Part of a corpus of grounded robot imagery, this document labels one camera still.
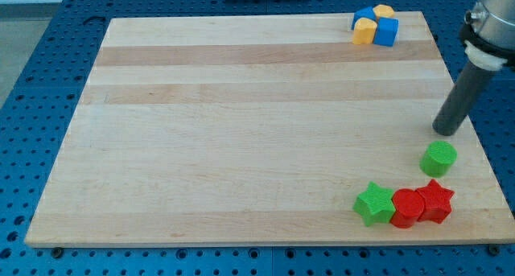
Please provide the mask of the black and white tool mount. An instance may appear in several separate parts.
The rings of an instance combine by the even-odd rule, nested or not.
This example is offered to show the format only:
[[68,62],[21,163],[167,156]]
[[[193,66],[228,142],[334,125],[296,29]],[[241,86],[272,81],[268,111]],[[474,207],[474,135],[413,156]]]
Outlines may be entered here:
[[469,61],[478,68],[490,72],[498,72],[503,67],[514,70],[514,50],[487,42],[473,31],[471,25],[464,24],[460,28],[459,39]]

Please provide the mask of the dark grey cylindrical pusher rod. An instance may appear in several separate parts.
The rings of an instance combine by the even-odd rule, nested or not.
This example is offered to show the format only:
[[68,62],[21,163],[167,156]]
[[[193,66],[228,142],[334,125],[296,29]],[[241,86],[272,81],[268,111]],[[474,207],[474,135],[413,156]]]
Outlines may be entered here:
[[433,130],[443,136],[455,134],[495,74],[468,61],[434,119]]

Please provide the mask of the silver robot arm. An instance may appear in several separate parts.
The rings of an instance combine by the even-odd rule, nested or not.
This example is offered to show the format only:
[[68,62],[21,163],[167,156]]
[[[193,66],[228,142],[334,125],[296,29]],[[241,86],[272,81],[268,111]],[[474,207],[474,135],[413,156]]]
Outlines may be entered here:
[[478,0],[459,38],[468,61],[432,123],[444,136],[459,129],[496,73],[514,66],[514,0]]

